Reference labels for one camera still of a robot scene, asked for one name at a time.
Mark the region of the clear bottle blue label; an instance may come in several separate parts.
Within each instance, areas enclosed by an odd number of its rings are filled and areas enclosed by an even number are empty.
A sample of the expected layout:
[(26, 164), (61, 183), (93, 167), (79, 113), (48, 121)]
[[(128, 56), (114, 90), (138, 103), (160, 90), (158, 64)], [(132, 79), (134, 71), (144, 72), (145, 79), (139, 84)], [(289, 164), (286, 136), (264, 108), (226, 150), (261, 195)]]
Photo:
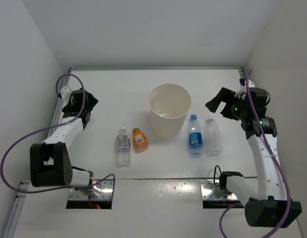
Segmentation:
[(190, 116), (188, 122), (188, 146), (191, 158), (200, 158), (203, 155), (202, 130), (195, 114)]

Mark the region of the clear unlabelled plastic bottle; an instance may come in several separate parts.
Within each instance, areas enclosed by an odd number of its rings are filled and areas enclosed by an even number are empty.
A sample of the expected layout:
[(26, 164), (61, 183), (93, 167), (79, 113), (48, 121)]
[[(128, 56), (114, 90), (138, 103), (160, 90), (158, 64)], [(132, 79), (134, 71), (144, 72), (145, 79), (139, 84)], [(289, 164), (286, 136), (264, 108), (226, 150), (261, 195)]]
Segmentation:
[(212, 118), (207, 118), (205, 122), (206, 154), (209, 157), (218, 157), (223, 152), (218, 124)]

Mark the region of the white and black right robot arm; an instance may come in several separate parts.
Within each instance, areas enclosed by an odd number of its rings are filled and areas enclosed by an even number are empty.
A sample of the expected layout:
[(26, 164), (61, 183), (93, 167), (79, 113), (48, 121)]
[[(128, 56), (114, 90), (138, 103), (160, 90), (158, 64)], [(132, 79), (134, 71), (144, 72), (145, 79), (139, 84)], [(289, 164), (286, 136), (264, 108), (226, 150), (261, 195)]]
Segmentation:
[(242, 83), (239, 92), (221, 88), (205, 106), (214, 113), (221, 102), (225, 103), (223, 117), (241, 121), (253, 154), (258, 187), (249, 185), (240, 172), (223, 171), (219, 188), (237, 197), (251, 227), (288, 227), (301, 214), (302, 206), (287, 195), (288, 187), (279, 171), (277, 128), (274, 119), (266, 116), (269, 93)]

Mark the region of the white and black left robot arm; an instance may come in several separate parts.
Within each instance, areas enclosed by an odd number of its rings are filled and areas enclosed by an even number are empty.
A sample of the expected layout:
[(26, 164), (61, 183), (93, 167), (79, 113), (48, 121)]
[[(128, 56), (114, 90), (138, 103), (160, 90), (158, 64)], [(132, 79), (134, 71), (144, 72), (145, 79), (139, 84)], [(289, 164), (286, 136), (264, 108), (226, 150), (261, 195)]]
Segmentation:
[(74, 167), (71, 164), (68, 148), (75, 137), (90, 121), (91, 111), (98, 100), (89, 92), (72, 90), (68, 86), (61, 89), (62, 123), (50, 137), (42, 143), (30, 147), (30, 177), (34, 187), (74, 186), (91, 184), (91, 171)]

